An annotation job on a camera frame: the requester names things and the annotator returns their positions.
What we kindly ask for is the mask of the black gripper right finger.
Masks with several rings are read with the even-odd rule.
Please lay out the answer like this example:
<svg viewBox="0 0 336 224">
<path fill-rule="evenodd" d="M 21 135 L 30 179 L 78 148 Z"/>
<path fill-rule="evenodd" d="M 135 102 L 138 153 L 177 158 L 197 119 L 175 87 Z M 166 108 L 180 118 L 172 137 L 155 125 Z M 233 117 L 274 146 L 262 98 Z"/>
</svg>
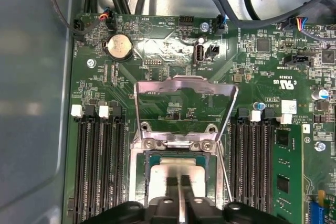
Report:
<svg viewBox="0 0 336 224">
<path fill-rule="evenodd" d="M 221 210 L 209 198 L 194 195 L 190 177 L 187 175 L 181 176 L 181 187 L 188 223 L 287 223 L 276 216 L 235 201 Z"/>
</svg>

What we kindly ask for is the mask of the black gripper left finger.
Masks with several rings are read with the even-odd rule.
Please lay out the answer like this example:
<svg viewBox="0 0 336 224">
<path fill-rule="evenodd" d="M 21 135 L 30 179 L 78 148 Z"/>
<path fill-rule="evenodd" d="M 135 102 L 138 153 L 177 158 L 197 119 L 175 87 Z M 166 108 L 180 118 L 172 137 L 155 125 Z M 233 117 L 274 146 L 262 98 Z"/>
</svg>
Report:
<svg viewBox="0 0 336 224">
<path fill-rule="evenodd" d="M 180 201 L 176 177 L 166 179 L 166 195 L 153 198 L 147 207 L 127 201 L 83 223 L 179 223 Z"/>
</svg>

